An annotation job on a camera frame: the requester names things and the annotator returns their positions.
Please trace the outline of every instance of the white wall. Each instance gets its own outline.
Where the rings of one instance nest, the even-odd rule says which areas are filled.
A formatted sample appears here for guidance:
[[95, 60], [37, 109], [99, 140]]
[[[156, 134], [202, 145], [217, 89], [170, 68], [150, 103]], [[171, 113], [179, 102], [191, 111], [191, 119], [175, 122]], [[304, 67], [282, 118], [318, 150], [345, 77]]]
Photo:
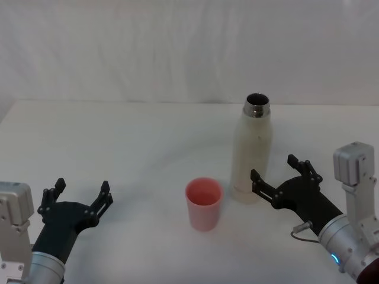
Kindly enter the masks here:
[[379, 104], [377, 0], [1, 0], [0, 93]]

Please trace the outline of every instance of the metal bottle neck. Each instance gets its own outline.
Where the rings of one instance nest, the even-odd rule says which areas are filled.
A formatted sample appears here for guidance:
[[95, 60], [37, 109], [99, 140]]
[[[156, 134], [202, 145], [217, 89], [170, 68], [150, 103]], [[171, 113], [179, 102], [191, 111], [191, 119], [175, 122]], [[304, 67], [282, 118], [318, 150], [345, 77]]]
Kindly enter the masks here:
[[270, 103], [262, 93], [253, 93], [246, 98], [243, 113], [249, 117], [261, 118], [270, 114]]

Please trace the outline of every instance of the white water bottle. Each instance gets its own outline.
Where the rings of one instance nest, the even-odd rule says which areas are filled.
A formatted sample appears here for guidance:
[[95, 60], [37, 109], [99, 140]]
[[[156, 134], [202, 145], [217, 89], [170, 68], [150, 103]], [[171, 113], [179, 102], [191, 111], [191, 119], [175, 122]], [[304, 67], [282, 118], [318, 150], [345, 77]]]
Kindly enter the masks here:
[[235, 200], [245, 204], [259, 200], [259, 196], [252, 192], [250, 172], [255, 169], [264, 178], [271, 141], [269, 99], [261, 93], [253, 93], [246, 98], [235, 130], [230, 182]]

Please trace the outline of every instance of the cup rim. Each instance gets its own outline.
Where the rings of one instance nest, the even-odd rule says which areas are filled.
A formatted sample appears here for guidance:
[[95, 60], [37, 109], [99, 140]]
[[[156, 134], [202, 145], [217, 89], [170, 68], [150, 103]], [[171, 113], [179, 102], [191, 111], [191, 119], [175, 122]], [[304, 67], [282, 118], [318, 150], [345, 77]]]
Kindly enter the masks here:
[[[189, 188], [190, 186], [195, 183], [195, 182], [198, 182], [199, 180], [207, 180], [207, 181], [210, 181], [210, 182], [213, 182], [217, 189], [219, 190], [220, 192], [220, 198], [215, 202], [215, 203], [212, 203], [212, 204], [209, 204], [209, 205], [200, 205], [200, 204], [196, 204], [194, 203], [192, 200], [190, 200], [190, 198], [188, 197], [188, 191], [189, 191]], [[214, 207], [214, 206], [217, 206], [218, 204], [221, 203], [221, 201], [223, 200], [224, 198], [224, 190], [223, 190], [223, 187], [221, 186], [220, 182], [218, 182], [218, 180], [216, 179], [213, 179], [212, 177], [197, 177], [193, 180], [191, 180], [187, 186], [185, 187], [185, 198], [187, 199], [188, 202], [191, 203], [191, 205], [193, 206], [196, 206], [196, 207], [200, 207], [200, 208], [210, 208], [210, 207]]]

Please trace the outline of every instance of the metal cylinder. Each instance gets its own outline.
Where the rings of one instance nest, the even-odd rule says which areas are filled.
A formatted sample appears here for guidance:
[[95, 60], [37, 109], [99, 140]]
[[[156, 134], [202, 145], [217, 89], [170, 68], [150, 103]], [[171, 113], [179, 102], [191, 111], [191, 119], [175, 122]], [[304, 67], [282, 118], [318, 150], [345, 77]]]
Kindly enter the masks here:
[[59, 259], [46, 253], [33, 253], [29, 284], [60, 284], [64, 274], [65, 265]]
[[260, 118], [270, 114], [270, 102], [262, 93], [252, 93], [246, 98], [243, 113], [249, 117]]
[[339, 265], [340, 272], [348, 273], [354, 280], [378, 259], [375, 251], [356, 234], [346, 215], [327, 223], [319, 234], [319, 241]]

